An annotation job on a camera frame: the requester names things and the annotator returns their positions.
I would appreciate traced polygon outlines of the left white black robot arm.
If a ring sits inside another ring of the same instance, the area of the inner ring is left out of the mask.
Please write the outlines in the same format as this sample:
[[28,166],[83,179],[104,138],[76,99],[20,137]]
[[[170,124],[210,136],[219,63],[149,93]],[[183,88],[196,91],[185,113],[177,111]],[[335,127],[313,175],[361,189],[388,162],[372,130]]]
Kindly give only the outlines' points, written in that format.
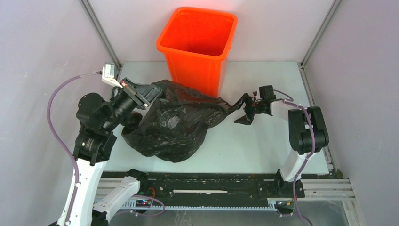
[[136,84],[123,79],[109,101],[97,93],[84,95],[78,103],[80,130],[68,155],[73,175],[68,197],[56,226],[107,226],[132,196],[149,190],[148,175],[131,169],[101,201],[95,202],[100,178],[116,142],[114,129],[135,109],[145,109],[162,93],[154,84]]

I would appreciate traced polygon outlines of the black plastic trash bag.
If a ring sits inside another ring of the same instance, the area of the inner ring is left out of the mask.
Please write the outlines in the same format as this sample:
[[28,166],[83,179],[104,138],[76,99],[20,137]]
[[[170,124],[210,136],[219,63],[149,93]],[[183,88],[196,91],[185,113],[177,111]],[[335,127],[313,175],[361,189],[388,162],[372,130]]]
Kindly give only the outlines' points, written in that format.
[[128,146],[146,157],[182,162],[203,144],[209,128],[239,109],[220,97],[207,96],[180,83],[161,80],[162,93],[145,115],[133,111],[121,135]]

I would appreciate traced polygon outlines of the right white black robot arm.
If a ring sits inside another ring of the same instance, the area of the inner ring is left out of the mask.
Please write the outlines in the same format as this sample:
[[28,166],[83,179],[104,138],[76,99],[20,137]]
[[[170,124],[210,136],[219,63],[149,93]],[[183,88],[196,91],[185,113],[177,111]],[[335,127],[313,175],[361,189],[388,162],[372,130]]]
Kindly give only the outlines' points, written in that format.
[[273,189],[280,197],[296,198],[304,168],[313,156],[328,145],[329,135],[320,107],[296,104],[288,94],[278,99],[276,93],[278,90],[272,85],[259,87],[252,96],[243,94],[231,109],[244,109],[244,116],[235,120],[238,124],[251,125],[257,114],[287,121],[291,151],[276,173]]

